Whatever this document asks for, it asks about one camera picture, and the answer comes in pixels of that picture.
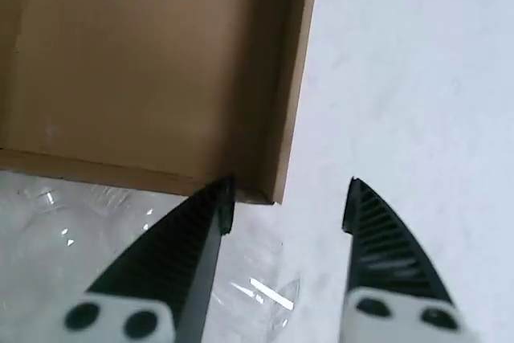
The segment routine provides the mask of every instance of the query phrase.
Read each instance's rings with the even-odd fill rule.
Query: cardboard box
[[[281,202],[313,0],[0,0],[0,168]]]

